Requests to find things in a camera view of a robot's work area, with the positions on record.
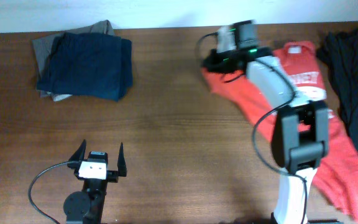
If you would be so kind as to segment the grey garment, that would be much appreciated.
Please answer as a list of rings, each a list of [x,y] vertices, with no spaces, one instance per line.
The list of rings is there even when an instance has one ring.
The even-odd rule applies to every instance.
[[[90,26],[65,30],[65,31],[58,32],[56,34],[48,35],[33,40],[32,46],[34,49],[35,59],[37,61],[37,66],[38,66],[37,81],[40,81],[40,79],[44,74],[45,69],[49,65],[49,58],[52,54],[52,45],[54,39],[57,37],[61,37],[66,32],[73,33],[73,34],[99,33],[99,34],[115,35],[114,29],[112,28],[110,21],[105,20],[105,21],[99,21]]]

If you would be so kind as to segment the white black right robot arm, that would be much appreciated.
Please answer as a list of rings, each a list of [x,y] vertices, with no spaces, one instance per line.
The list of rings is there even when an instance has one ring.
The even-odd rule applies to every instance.
[[[261,128],[269,116],[275,116],[270,147],[276,166],[263,158],[254,136],[251,141],[261,162],[280,176],[270,222],[307,223],[311,183],[329,151],[325,102],[304,95],[268,47],[226,52],[212,49],[201,64],[220,85],[233,90],[236,84],[248,81],[267,100],[270,108],[257,117],[254,129]]]

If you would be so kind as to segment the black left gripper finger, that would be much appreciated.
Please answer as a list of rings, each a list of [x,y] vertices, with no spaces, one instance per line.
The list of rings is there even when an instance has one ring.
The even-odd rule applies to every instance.
[[[80,144],[79,148],[69,158],[69,161],[70,162],[82,161],[85,157],[85,151],[86,151],[86,140],[84,139]]]
[[[118,176],[120,176],[120,177],[127,176],[127,166],[126,166],[126,160],[124,157],[123,143],[120,144],[120,148],[119,148],[119,155],[118,155],[118,159],[117,159],[117,171],[118,171]]]

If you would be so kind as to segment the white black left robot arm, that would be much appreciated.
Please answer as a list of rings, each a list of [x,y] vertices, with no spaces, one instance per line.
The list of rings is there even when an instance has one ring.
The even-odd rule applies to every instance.
[[[119,147],[117,170],[108,169],[108,154],[91,151],[85,157],[86,141],[69,158],[68,167],[78,180],[83,181],[80,191],[70,194],[63,204],[66,222],[73,224],[101,223],[104,201],[109,183],[117,183],[127,175],[124,146]]]

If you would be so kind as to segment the navy garment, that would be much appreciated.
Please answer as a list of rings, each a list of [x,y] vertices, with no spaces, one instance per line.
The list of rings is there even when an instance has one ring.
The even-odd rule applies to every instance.
[[[37,89],[119,101],[133,85],[132,41],[100,33],[54,38]]]

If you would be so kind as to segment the red soccer t-shirt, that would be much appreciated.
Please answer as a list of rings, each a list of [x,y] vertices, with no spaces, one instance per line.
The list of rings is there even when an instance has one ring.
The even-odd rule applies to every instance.
[[[308,40],[288,42],[273,52],[305,95],[312,100],[323,100],[326,89],[315,53],[314,44]],[[210,90],[234,102],[250,123],[255,124],[272,107],[241,73],[240,70],[228,74],[202,70]],[[329,153],[322,159],[312,183],[338,210],[358,223],[358,152],[343,122],[332,111],[329,112]]]

